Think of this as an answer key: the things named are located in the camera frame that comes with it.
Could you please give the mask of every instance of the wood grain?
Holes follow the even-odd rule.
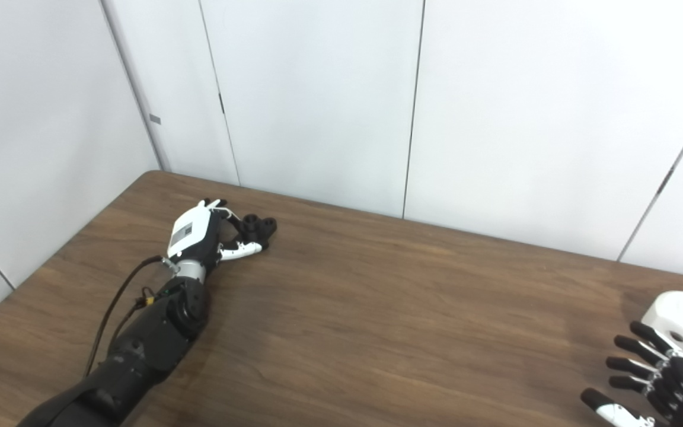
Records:
[[[683,289],[676,274],[147,173],[0,305],[0,425],[78,381],[116,287],[203,197],[279,232],[212,274],[209,327],[126,425],[603,426],[578,394],[607,390],[613,336]],[[166,278],[143,271],[119,307]]]

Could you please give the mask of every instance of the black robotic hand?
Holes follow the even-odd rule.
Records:
[[[583,391],[581,400],[616,427],[683,427],[683,351],[640,322],[631,322],[631,332],[649,344],[618,335],[615,345],[636,353],[649,364],[609,357],[607,367],[631,373],[610,377],[610,386],[642,394],[666,422],[642,416],[592,388]]]

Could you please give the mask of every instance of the hole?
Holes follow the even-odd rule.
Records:
[[[673,340],[677,343],[683,343],[683,337],[678,333],[673,332],[673,330],[669,330],[669,335],[671,335],[671,338],[673,338]]]

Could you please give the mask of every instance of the robotic arm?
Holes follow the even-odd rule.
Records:
[[[666,422],[642,416],[592,388],[583,391],[581,400],[616,427],[683,427],[683,351],[661,332],[640,322],[631,323],[631,332],[647,343],[618,335],[615,345],[636,353],[647,364],[609,357],[607,367],[631,374],[610,377],[610,386],[642,394]]]
[[[225,200],[202,200],[176,220],[168,258],[157,259],[173,270],[173,278],[153,297],[141,298],[133,308],[141,313],[111,341],[104,362],[76,386],[37,406],[20,427],[117,426],[152,386],[168,378],[206,326],[209,273],[221,260],[268,248],[276,232],[273,218],[250,214],[239,219],[225,205]],[[238,230],[225,243],[220,241],[222,221]]]

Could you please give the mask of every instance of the black cable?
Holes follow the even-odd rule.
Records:
[[[117,335],[119,335],[120,330],[123,328],[123,325],[125,324],[125,322],[127,322],[128,319],[130,319],[130,316],[133,316],[133,313],[135,313],[136,310],[138,310],[138,309],[139,309],[138,305],[133,305],[133,306],[131,306],[130,310],[128,310],[128,313],[126,313],[125,316],[123,316],[121,321],[117,324],[117,327],[114,328],[114,332],[112,333],[112,338],[109,339],[109,346],[112,346],[112,343],[114,343],[114,339],[117,338]]]
[[[97,349],[100,346],[100,340],[102,340],[102,333],[104,332],[104,328],[107,326],[107,321],[109,320],[109,316],[112,313],[112,309],[114,309],[114,305],[117,304],[117,300],[119,300],[121,295],[123,295],[123,291],[125,291],[125,288],[128,287],[128,284],[130,283],[130,281],[132,281],[133,277],[136,276],[136,273],[138,273],[142,268],[146,267],[147,265],[154,264],[155,262],[160,262],[161,260],[162,257],[159,255],[155,255],[154,257],[149,257],[148,259],[143,260],[141,264],[137,265],[136,268],[133,271],[131,271],[131,273],[125,279],[120,288],[117,289],[114,298],[112,298],[112,302],[109,303],[109,307],[107,308],[107,311],[105,312],[105,315],[102,318],[102,322],[100,322],[100,328],[98,328],[97,330],[97,337],[94,338],[94,344],[91,347],[91,352],[89,353],[89,361],[87,362],[86,369],[84,371],[84,378],[89,376],[89,372],[91,371],[91,365],[93,365],[94,363],[94,357],[97,356]]]

